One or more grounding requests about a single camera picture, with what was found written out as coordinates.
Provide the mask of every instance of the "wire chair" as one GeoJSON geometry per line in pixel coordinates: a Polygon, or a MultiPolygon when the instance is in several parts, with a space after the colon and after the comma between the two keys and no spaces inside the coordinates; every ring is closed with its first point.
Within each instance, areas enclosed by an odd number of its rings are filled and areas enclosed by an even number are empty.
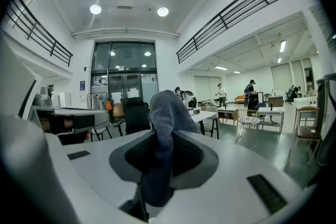
{"type": "MultiPolygon", "coordinates": [[[[236,140],[236,144],[241,138],[241,141],[243,140],[243,132],[244,132],[244,126],[256,126],[260,122],[260,117],[262,117],[262,114],[255,110],[238,110],[238,121],[241,123],[238,138],[236,140]]],[[[258,138],[257,143],[251,150],[255,149],[255,147],[258,145],[258,138]]]]}

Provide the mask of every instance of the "black mesh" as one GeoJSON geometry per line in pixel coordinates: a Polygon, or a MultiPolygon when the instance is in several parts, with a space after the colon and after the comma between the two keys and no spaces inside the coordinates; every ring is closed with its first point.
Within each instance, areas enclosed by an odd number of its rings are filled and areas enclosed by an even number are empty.
{"type": "Polygon", "coordinates": [[[173,138],[173,176],[178,176],[196,167],[203,159],[203,152],[197,146],[178,135],[173,135],[173,138]]]}
{"type": "Polygon", "coordinates": [[[126,152],[126,161],[145,174],[153,164],[156,143],[156,134],[151,135],[146,140],[126,152]]]}

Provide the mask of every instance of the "white shirt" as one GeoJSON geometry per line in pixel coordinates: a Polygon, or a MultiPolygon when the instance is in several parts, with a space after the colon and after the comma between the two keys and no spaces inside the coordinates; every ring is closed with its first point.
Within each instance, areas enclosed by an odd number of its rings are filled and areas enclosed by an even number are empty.
{"type": "Polygon", "coordinates": [[[222,88],[219,89],[218,93],[220,98],[222,97],[226,97],[226,91],[225,91],[225,88],[222,86],[222,88]]]}

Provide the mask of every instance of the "sofa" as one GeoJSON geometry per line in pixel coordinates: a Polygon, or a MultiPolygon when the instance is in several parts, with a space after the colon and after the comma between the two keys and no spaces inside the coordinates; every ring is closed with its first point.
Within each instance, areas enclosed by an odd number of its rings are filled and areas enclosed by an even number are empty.
{"type": "Polygon", "coordinates": [[[235,98],[235,103],[236,104],[244,104],[244,102],[245,102],[245,95],[238,95],[235,98]]]}

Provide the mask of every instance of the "gray floor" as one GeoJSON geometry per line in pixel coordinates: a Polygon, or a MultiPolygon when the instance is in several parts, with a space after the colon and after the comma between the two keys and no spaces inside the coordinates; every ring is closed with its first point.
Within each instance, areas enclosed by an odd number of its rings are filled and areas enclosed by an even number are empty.
{"type": "MultiPolygon", "coordinates": [[[[228,106],[237,106],[239,109],[245,109],[243,104],[229,104],[228,106]]],[[[293,127],[295,120],[295,106],[288,102],[284,103],[285,107],[285,117],[282,133],[279,133],[278,127],[264,126],[264,130],[249,129],[244,128],[243,139],[239,139],[238,143],[246,148],[252,148],[256,144],[258,139],[258,145],[253,150],[260,156],[269,160],[276,168],[287,173],[294,181],[298,183],[302,188],[306,187],[308,181],[316,174],[318,171],[318,165],[315,158],[312,163],[307,166],[308,152],[307,144],[305,142],[299,142],[297,152],[295,153],[295,160],[286,166],[288,154],[294,139],[293,127]]],[[[211,129],[212,121],[208,120],[204,123],[205,128],[211,129]]],[[[122,133],[125,134],[125,124],[121,125],[122,133]]],[[[240,129],[240,124],[238,126],[233,126],[233,121],[228,120],[225,123],[219,124],[219,139],[226,141],[228,143],[236,143],[238,137],[238,132],[240,129]]],[[[118,128],[110,126],[109,128],[112,138],[119,137],[118,128]]],[[[104,139],[110,139],[109,134],[104,132],[104,139]]]]}

